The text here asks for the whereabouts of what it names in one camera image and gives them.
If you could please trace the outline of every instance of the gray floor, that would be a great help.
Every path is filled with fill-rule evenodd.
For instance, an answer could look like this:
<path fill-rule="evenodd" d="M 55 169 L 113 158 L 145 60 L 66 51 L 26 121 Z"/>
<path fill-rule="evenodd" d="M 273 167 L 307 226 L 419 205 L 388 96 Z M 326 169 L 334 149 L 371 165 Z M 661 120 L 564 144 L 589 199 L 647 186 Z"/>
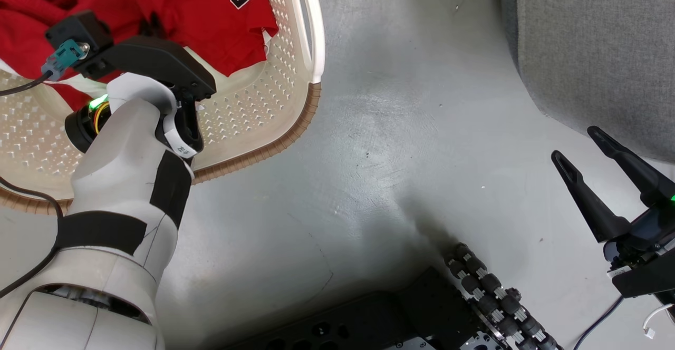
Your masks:
<path fill-rule="evenodd" d="M 566 348 L 618 297 L 550 163 L 562 150 L 617 213 L 638 192 L 593 143 L 541 115 L 496 0 L 321 0 L 319 112 L 289 150 L 192 191 L 157 305 L 169 348 L 214 348 L 376 289 L 467 242 Z M 672 168 L 659 166 L 672 176 Z M 44 256 L 52 219 L 2 210 L 0 285 Z M 583 348 L 672 347 L 627 300 Z"/>

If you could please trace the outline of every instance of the red clothing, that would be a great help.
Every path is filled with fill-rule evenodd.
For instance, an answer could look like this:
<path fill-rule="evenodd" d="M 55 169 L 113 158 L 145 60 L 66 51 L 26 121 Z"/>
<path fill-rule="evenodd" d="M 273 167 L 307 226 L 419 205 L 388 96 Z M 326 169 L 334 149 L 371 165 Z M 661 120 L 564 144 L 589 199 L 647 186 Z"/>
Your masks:
<path fill-rule="evenodd" d="M 268 0 L 0 0 L 0 59 L 21 76 L 38 78 L 53 52 L 44 32 L 84 9 L 108 25 L 116 43 L 138 35 L 156 13 L 168 40 L 192 48 L 226 76 L 264 61 L 262 30 L 278 31 Z M 72 70 L 64 78 L 71 76 Z M 62 96 L 73 108 L 89 99 Z"/>

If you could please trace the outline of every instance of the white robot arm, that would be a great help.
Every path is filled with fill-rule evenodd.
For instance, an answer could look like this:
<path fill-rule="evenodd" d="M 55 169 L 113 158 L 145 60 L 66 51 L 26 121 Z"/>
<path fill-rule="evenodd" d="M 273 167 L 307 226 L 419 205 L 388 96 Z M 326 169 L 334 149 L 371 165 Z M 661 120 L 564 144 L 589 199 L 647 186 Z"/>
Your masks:
<path fill-rule="evenodd" d="M 72 175 L 61 250 L 0 299 L 3 350 L 164 348 L 154 299 L 194 175 L 156 136 L 177 109 L 166 86 L 128 73 L 109 98 L 114 112 Z"/>
<path fill-rule="evenodd" d="M 0 290 L 0 349 L 162 349 L 155 295 L 195 177 L 189 163 L 203 148 L 195 103 L 215 93 L 215 81 L 175 43 L 113 45 L 91 12 L 46 37 L 58 48 L 46 76 L 63 72 L 55 56 L 71 52 L 65 66 L 84 76 L 127 73 L 108 85 L 104 125 L 88 107 L 66 119 L 70 141 L 85 152 L 73 203 L 64 216 L 41 195 L 57 207 L 57 239 L 31 273 Z"/>

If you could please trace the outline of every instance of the white laundry basket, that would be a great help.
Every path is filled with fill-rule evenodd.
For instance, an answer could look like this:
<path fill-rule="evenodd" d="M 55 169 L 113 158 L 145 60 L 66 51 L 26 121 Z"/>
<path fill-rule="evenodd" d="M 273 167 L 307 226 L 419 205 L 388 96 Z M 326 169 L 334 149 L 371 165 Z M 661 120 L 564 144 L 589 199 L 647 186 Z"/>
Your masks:
<path fill-rule="evenodd" d="M 279 33 L 268 44 L 267 62 L 229 78 L 205 64 L 216 78 L 218 93 L 204 100 L 205 109 L 200 111 L 205 148 L 192 164 L 195 182 L 285 150 L 316 112 L 325 64 L 319 0 L 269 1 Z M 0 90 L 26 81 L 0 71 Z M 70 112 L 46 85 L 0 98 L 0 176 L 17 186 L 46 192 L 65 208 L 73 197 L 70 175 L 82 158 L 63 129 Z M 53 213 L 48 203 L 5 189 L 0 189 L 0 203 L 32 213 Z"/>

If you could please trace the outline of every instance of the gray fabric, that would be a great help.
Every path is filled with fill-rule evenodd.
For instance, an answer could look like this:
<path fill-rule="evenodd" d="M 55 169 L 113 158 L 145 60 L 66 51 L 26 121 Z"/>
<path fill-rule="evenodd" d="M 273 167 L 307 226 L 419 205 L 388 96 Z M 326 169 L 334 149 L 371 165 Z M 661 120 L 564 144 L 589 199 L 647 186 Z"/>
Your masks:
<path fill-rule="evenodd" d="M 506 41 L 516 68 L 518 65 L 518 4 L 517 0 L 502 0 L 502 23 L 506 30 Z"/>
<path fill-rule="evenodd" d="M 675 162 L 675 0 L 518 0 L 518 33 L 542 112 Z"/>

